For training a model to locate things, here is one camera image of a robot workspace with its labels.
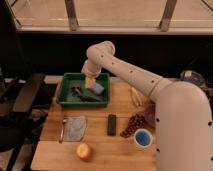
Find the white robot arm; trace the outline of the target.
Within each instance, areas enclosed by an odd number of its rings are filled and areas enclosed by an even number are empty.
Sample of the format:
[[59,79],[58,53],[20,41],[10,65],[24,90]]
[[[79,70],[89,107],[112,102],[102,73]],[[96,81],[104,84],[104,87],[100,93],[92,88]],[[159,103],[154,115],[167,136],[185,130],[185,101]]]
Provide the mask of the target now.
[[82,72],[96,77],[106,69],[155,103],[158,171],[213,171],[213,114],[203,90],[172,81],[114,56],[104,41],[90,46]]

